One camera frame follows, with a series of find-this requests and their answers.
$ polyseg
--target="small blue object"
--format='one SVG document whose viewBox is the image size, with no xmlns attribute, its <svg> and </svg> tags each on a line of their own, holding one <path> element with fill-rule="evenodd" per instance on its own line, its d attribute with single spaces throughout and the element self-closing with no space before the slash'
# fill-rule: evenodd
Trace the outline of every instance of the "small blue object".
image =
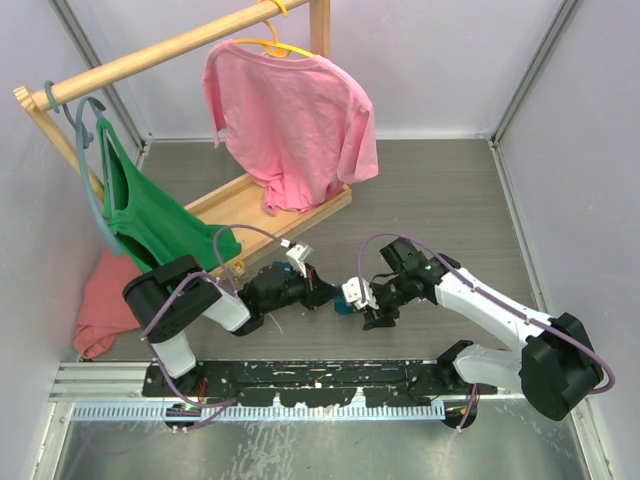
<svg viewBox="0 0 640 480">
<path fill-rule="evenodd" d="M 347 304 L 342 289 L 338 290 L 338 294 L 333 300 L 333 309 L 338 315 L 351 315 L 352 313 L 356 313 L 356 309 Z"/>
<path fill-rule="evenodd" d="M 293 276 L 293 273 L 294 273 L 293 267 L 288 262 L 273 262 L 271 266 L 284 270 L 284 273 L 287 275 L 287 278 L 291 278 Z"/>
</svg>

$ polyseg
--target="wooden post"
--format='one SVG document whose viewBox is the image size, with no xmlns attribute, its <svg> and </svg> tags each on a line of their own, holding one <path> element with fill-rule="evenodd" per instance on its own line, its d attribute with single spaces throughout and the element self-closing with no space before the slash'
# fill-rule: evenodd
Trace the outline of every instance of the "wooden post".
<svg viewBox="0 0 640 480">
<path fill-rule="evenodd" d="M 27 87 L 16 88 L 13 91 L 22 108 L 29 114 L 36 125 L 40 127 L 42 133 L 53 143 L 60 154 L 69 162 L 73 169 L 80 173 L 80 163 L 75 147 L 71 144 L 67 136 L 60 130 L 60 127 L 51 119 L 48 113 L 43 112 L 33 99 Z M 104 185 L 96 176 L 95 172 L 87 165 L 89 170 L 89 182 L 91 189 L 101 202 L 104 202 Z"/>
<path fill-rule="evenodd" d="M 310 0 L 311 51 L 329 58 L 331 50 L 331 0 Z"/>
<path fill-rule="evenodd" d="M 309 0 L 282 0 L 282 3 L 288 10 L 304 5 L 307 2 L 309 2 Z M 194 28 L 193 30 L 189 30 L 188 32 L 150 47 L 143 48 L 142 50 L 118 58 L 112 62 L 92 68 L 87 72 L 62 82 L 57 82 L 51 87 L 51 93 L 58 104 L 62 105 L 106 85 L 111 85 L 119 80 L 178 57 L 183 53 L 195 50 L 214 40 L 235 33 L 243 28 L 275 17 L 280 13 L 280 8 L 274 2 L 256 3 L 255 5 L 209 22 L 201 27 Z M 32 96 L 38 108 L 43 112 L 51 108 L 44 90 L 34 92 Z"/>
</svg>

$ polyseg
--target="hook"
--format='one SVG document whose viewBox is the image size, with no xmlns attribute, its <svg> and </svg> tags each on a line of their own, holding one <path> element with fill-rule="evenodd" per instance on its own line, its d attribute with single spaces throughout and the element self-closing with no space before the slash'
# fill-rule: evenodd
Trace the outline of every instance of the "hook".
<svg viewBox="0 0 640 480">
<path fill-rule="evenodd" d="M 47 94 L 47 100 L 49 100 L 49 105 L 51 105 L 51 110 L 53 110 L 55 113 L 60 113 L 60 106 L 58 105 L 58 102 L 56 101 L 56 98 L 53 96 L 53 92 L 51 91 L 51 87 L 53 85 L 54 83 L 51 80 L 47 80 L 46 82 L 44 82 L 44 93 Z M 73 129 L 77 131 L 78 127 L 76 126 L 76 122 L 73 120 L 73 117 L 71 116 L 71 112 L 69 112 L 69 107 L 67 106 L 66 103 L 62 105 L 62 110 L 64 111 L 64 116 L 67 117 L 67 121 L 71 124 Z M 83 124 L 82 125 L 82 145 L 84 148 L 89 148 L 89 144 L 91 142 L 93 142 L 93 134 L 87 132 L 87 129 Z"/>
<path fill-rule="evenodd" d="M 56 102 L 56 99 L 53 96 L 53 93 L 51 92 L 52 86 L 53 86 L 53 82 L 50 80 L 47 80 L 44 83 L 44 91 L 47 94 L 47 99 L 49 100 L 51 109 L 55 113 L 60 113 L 60 106 L 58 105 L 58 102 Z M 107 243 L 107 246 L 111 249 L 114 255 L 116 255 L 117 257 L 120 257 L 124 254 L 124 251 L 122 250 L 122 247 L 120 246 L 115 236 L 113 235 L 113 232 L 111 232 L 111 230 L 109 229 L 109 226 L 105 222 L 105 218 L 100 213 L 100 206 L 98 204 L 98 199 L 93 193 L 93 190 L 91 189 L 91 183 L 89 182 L 89 169 L 87 167 L 87 158 L 84 152 L 86 149 L 89 148 L 89 145 L 93 141 L 94 136 L 93 134 L 87 131 L 82 121 L 82 113 L 84 110 L 84 105 L 87 102 L 91 106 L 91 110 L 93 110 L 93 114 L 96 116 L 98 120 L 100 120 L 103 117 L 102 112 L 104 112 L 107 108 L 102 104 L 102 102 L 100 102 L 100 100 L 94 97 L 84 97 L 82 100 L 80 100 L 80 103 L 78 103 L 78 108 L 76 109 L 75 120 L 71 116 L 71 112 L 69 112 L 69 107 L 67 106 L 66 103 L 62 105 L 62 109 L 64 111 L 65 117 L 67 117 L 67 120 L 69 121 L 69 123 L 71 124 L 71 126 L 76 132 L 76 153 L 78 155 L 80 177 L 82 178 L 82 185 L 87 195 L 87 200 L 89 201 L 89 207 L 91 209 L 91 213 L 96 223 L 98 224 L 98 229 L 102 234 L 102 238 L 104 238 L 105 242 Z M 107 141 L 106 132 L 103 134 L 103 138 L 101 138 L 100 140 L 101 142 Z M 113 182 L 110 181 L 111 164 L 108 161 L 108 159 L 105 163 L 106 163 L 106 170 L 107 170 L 107 178 L 105 179 L 105 183 L 107 183 L 109 188 L 109 203 L 111 205 L 111 212 L 113 212 L 115 210 L 115 199 L 113 196 L 114 194 Z"/>
<path fill-rule="evenodd" d="M 268 0 L 258 0 L 258 3 L 264 2 L 264 1 L 268 1 Z M 278 6 L 278 8 L 280 8 L 282 15 L 284 15 L 285 17 L 289 16 L 287 7 L 284 6 L 281 0 L 271 0 L 271 1 L 275 3 Z M 269 20 L 265 20 L 263 23 L 267 27 L 269 27 L 269 30 L 271 30 L 271 35 L 273 36 L 273 43 L 280 43 L 278 41 L 278 31 L 276 30 L 275 25 L 271 23 Z M 277 47 L 273 48 L 269 45 L 263 45 L 262 48 L 264 48 L 264 51 L 273 57 L 285 58 L 285 57 L 288 57 L 289 54 L 291 53 L 290 50 L 286 50 L 284 48 L 277 48 Z"/>
</svg>

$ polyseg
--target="gray floor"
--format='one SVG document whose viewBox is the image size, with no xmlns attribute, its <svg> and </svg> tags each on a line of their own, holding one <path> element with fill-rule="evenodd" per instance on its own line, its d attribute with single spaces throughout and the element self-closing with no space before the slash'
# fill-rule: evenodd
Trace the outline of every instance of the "gray floor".
<svg viewBox="0 0 640 480">
<path fill-rule="evenodd" d="M 155 422 L 72 422 L 69 432 L 58 480 L 590 478 L 571 421 L 517 400 L 483 399 L 461 435 L 397 420 L 214 422 L 187 436 Z"/>
<path fill-rule="evenodd" d="M 460 261 L 477 277 L 515 300 L 533 306 L 531 286 L 494 161 L 481 140 L 381 141 L 380 175 L 353 186 L 353 203 L 304 233 L 314 247 L 310 263 L 330 282 L 356 273 L 362 242 L 382 231 L 414 235 Z M 144 172 L 186 204 L 242 174 L 224 146 L 156 143 Z M 368 276 L 386 272 L 373 244 Z M 254 265 L 282 259 L 282 252 Z M 385 359 L 437 357 L 465 338 L 489 347 L 497 340 L 461 316 L 425 302 L 401 311 L 393 329 L 362 331 L 359 316 L 339 317 L 326 305 L 316 312 L 294 306 L 274 313 L 253 334 L 237 338 L 204 318 L 187 335 L 199 358 L 208 359 Z M 121 335 L 100 360 L 148 358 L 138 332 Z"/>
</svg>

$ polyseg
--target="wooden rack base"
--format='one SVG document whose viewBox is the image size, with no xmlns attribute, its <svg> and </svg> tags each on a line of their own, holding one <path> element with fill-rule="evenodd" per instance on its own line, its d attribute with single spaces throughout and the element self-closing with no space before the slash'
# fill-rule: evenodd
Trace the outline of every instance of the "wooden rack base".
<svg viewBox="0 0 640 480">
<path fill-rule="evenodd" d="M 273 216 L 262 209 L 263 195 L 264 188 L 253 183 L 251 177 L 245 174 L 185 208 L 210 225 L 245 223 L 291 239 L 351 203 L 351 189 L 345 185 L 338 195 L 311 212 L 282 211 Z M 277 243 L 253 230 L 236 229 L 233 233 L 242 245 L 242 252 L 227 263 L 242 260 L 250 264 L 278 248 Z M 222 268 L 217 268 L 213 273 L 222 276 Z"/>
</svg>

